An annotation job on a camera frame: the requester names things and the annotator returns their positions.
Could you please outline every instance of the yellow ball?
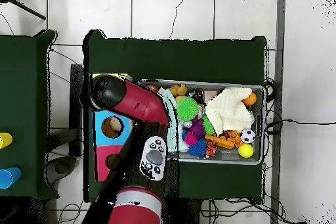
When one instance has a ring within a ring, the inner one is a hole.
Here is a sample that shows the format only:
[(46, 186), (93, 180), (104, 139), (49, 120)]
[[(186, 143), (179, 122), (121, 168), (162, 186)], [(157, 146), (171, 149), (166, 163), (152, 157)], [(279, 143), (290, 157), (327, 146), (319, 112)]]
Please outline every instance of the yellow ball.
[(238, 152), (239, 154), (243, 157), (243, 158), (249, 158), (252, 156), (254, 150), (252, 145), (250, 144), (242, 144), (242, 146), (240, 146), (238, 148)]

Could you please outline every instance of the plastic storage bin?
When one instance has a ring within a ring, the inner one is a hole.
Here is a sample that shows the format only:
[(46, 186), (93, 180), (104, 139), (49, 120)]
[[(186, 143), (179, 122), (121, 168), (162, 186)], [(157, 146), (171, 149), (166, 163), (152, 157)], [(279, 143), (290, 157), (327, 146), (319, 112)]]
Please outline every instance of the plastic storage bin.
[(266, 90), (263, 86), (258, 85), (238, 85), (238, 84), (221, 84), (207, 82), (192, 82), (192, 81), (174, 81), (174, 80), (152, 80), (142, 79), (139, 85), (145, 87), (148, 84), (154, 84), (162, 88), (170, 88), (172, 84), (186, 84), (188, 91), (194, 89), (203, 89), (204, 91), (216, 91), (227, 87), (244, 87), (251, 88), (257, 95), (257, 101), (252, 106), (247, 106), (247, 109), (253, 112), (255, 121), (252, 125), (252, 130), (255, 132), (255, 141), (251, 144), (254, 148), (254, 153), (250, 158), (242, 158), (238, 149), (234, 147), (232, 150), (227, 148), (217, 147), (215, 156), (205, 158), (204, 156), (192, 156), (188, 153), (169, 153), (168, 158), (179, 158), (181, 162), (210, 162), (221, 164), (241, 164), (241, 165), (257, 165), (263, 158), (263, 141), (265, 127), (265, 112), (266, 112)]

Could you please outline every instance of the orange ball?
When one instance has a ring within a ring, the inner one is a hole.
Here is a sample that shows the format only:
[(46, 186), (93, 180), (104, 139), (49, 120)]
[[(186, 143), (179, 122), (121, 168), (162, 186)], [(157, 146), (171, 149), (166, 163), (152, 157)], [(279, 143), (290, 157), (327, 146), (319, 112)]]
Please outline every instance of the orange ball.
[(256, 101), (257, 101), (257, 96), (256, 96), (256, 94), (254, 94), (254, 92), (252, 92), (252, 94), (249, 97), (242, 100), (242, 102), (246, 106), (254, 105)]

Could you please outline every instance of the green tabletop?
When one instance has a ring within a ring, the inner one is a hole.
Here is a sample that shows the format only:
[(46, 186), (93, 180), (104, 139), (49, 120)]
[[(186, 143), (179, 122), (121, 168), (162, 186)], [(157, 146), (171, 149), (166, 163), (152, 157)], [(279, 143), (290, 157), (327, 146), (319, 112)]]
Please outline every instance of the green tabletop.
[[(141, 78), (264, 85), (266, 39), (209, 41), (107, 39), (98, 30), (84, 40), (87, 73), (126, 73)], [(89, 129), (92, 116), (88, 115)], [(92, 131), (89, 132), (92, 145)], [(95, 181), (90, 146), (89, 200), (95, 201), (101, 182)], [(261, 203), (262, 163), (256, 166), (179, 162), (181, 198), (250, 197)], [(173, 172), (167, 164), (167, 173)]]
[(0, 35), (0, 132), (13, 137), (0, 149), (0, 168), (19, 167), (21, 178), (0, 196), (58, 198), (45, 181), (47, 151), (47, 51), (55, 37)]

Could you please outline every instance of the circular hole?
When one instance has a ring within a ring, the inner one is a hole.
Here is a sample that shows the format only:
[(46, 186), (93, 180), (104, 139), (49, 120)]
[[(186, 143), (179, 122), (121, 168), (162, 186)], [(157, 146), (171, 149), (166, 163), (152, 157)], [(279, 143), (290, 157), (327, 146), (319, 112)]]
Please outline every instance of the circular hole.
[(123, 132), (123, 122), (117, 117), (107, 117), (102, 122), (102, 132), (108, 138), (117, 138)]
[(105, 164), (108, 169), (115, 170), (116, 164), (115, 166), (112, 166), (112, 163), (116, 158), (120, 158), (118, 154), (111, 154), (107, 156), (107, 158), (105, 159)]

